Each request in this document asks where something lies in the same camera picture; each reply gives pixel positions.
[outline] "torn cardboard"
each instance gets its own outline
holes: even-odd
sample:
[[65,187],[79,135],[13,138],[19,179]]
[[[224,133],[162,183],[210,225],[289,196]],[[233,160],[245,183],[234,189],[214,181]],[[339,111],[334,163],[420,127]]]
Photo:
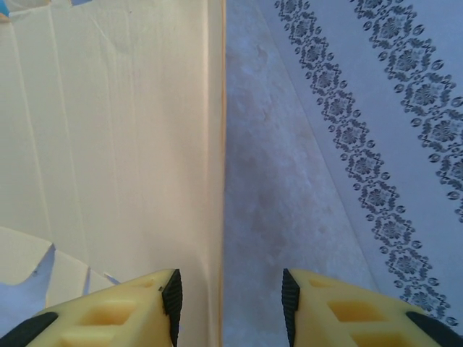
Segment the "torn cardboard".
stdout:
[[220,346],[224,3],[24,4],[0,24],[0,280],[52,244],[53,304],[178,267],[179,345]]

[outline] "cardboard panel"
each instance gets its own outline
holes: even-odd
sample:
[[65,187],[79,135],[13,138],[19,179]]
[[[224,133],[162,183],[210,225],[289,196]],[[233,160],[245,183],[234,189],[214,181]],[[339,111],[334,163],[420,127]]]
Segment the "cardboard panel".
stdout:
[[[11,163],[0,168],[0,226],[55,245],[48,304],[81,295],[88,276],[91,292],[108,285],[105,273],[126,281],[180,268],[180,340],[220,346],[224,3],[10,10],[0,24],[0,159]],[[0,280],[26,278],[40,252]]]

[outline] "floral pattern border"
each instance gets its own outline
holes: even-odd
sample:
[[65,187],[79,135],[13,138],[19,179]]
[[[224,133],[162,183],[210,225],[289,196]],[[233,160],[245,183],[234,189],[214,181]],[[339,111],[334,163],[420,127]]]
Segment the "floral pattern border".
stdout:
[[[310,2],[278,0],[275,8],[300,58],[312,93],[318,96],[317,104],[329,123],[334,145],[341,151],[346,172],[355,181],[353,189],[367,210],[366,219],[372,225],[374,238],[382,243],[379,250],[386,258],[388,271],[396,276],[394,285],[402,291],[400,299],[422,307],[449,326],[457,326],[458,320],[447,315],[451,305],[446,296],[438,292],[439,280],[430,276],[433,266],[420,252],[422,244],[412,221],[405,218],[406,208],[399,204],[399,193],[390,183],[391,174],[383,169],[384,162],[375,151],[368,126],[358,120],[361,111],[355,108],[353,94],[347,90],[347,81],[342,79],[334,54],[328,50],[329,44],[321,35],[317,17],[309,10]],[[410,98],[419,100],[417,92],[414,93]]]
[[455,95],[450,74],[438,71],[443,61],[433,57],[436,47],[422,38],[423,25],[414,23],[413,6],[403,0],[350,0],[363,20],[378,58],[386,65],[394,91],[402,97],[412,127],[419,128],[421,145],[430,150],[429,161],[439,165],[436,175],[455,201],[455,213],[463,223],[463,97]]

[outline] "black rubber pad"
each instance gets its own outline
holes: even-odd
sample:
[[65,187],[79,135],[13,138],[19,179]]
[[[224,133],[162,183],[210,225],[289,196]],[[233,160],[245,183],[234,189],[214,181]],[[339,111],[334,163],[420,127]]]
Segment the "black rubber pad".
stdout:
[[169,282],[162,291],[162,301],[164,304],[164,313],[169,316],[170,320],[172,345],[177,347],[180,312],[183,304],[182,277],[179,269],[174,271]]
[[299,308],[300,287],[288,269],[283,270],[283,288],[281,302],[283,303],[284,321],[288,332],[289,346],[294,347],[296,339],[296,311]]
[[57,313],[47,312],[25,320],[3,338],[0,338],[0,347],[26,347],[56,318],[58,318]]
[[441,347],[463,347],[460,335],[442,322],[417,312],[407,312],[407,317]]

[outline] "yellow plastic part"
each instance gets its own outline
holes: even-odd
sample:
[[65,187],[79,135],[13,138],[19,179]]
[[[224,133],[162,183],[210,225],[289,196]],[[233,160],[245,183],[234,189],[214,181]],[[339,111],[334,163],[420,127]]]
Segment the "yellow plastic part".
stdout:
[[440,347],[406,312],[404,301],[305,270],[289,271],[300,287],[294,347]]
[[27,347],[171,347],[164,270],[49,307],[59,317]]

